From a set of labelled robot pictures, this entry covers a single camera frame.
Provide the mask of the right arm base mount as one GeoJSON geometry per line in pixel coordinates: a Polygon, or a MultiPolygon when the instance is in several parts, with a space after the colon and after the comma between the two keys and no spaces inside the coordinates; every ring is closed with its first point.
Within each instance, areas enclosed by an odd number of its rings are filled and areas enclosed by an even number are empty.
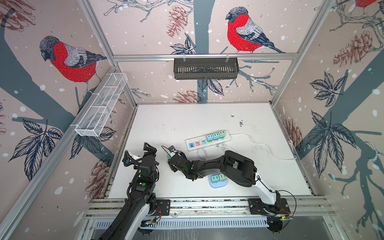
{"type": "Polygon", "coordinates": [[[248,199],[248,204],[252,215],[262,215],[267,217],[291,215],[288,202],[284,198],[278,198],[274,205],[265,204],[260,198],[248,199]]]}

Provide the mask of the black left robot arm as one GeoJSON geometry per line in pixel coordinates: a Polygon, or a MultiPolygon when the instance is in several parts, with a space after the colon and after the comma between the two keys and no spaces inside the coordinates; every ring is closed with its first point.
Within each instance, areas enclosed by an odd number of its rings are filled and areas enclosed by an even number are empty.
{"type": "Polygon", "coordinates": [[[157,149],[144,143],[144,155],[138,160],[125,151],[123,164],[136,171],[127,189],[127,200],[115,220],[99,237],[100,240],[131,240],[147,214],[156,209],[154,188],[159,179],[157,149]]]}

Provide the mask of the blue square socket hub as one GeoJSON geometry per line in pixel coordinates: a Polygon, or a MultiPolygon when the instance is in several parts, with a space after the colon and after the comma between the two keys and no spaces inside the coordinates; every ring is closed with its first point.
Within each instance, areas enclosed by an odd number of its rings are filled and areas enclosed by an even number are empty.
{"type": "Polygon", "coordinates": [[[222,187],[224,187],[224,186],[226,186],[227,184],[228,184],[228,179],[225,181],[225,182],[217,182],[217,183],[211,183],[211,181],[210,181],[210,176],[211,175],[209,175],[209,183],[210,183],[210,186],[212,187],[212,188],[214,188],[214,189],[217,189],[217,188],[222,188],[222,187]]]}

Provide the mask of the white multicolour power strip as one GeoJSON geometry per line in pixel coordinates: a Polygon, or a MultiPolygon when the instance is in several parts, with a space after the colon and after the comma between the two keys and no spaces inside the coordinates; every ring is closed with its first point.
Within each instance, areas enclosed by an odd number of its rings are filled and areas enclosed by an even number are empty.
{"type": "Polygon", "coordinates": [[[198,149],[208,148],[208,147],[214,147],[219,144],[224,144],[226,142],[229,142],[232,140],[229,132],[226,131],[226,137],[222,139],[213,140],[211,142],[207,141],[207,135],[191,138],[186,140],[186,147],[188,151],[197,151],[198,149]]]}

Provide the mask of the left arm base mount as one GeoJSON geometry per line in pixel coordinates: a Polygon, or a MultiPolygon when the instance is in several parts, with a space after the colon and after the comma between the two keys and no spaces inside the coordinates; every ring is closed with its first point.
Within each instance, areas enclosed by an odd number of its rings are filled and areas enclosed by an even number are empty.
{"type": "Polygon", "coordinates": [[[149,206],[150,210],[147,216],[168,216],[170,214],[171,200],[151,200],[149,206]]]}

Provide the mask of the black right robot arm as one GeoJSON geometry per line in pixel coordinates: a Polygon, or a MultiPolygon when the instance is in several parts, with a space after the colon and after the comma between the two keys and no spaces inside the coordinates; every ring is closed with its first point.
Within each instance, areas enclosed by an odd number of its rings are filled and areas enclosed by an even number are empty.
{"type": "Polygon", "coordinates": [[[254,161],[233,151],[225,151],[223,156],[206,161],[190,161],[183,152],[175,151],[170,154],[168,164],[173,172],[180,171],[192,181],[222,174],[241,187],[254,188],[257,197],[249,200],[253,215],[293,217],[295,214],[296,209],[290,210],[281,191],[274,190],[262,180],[254,161]]]}

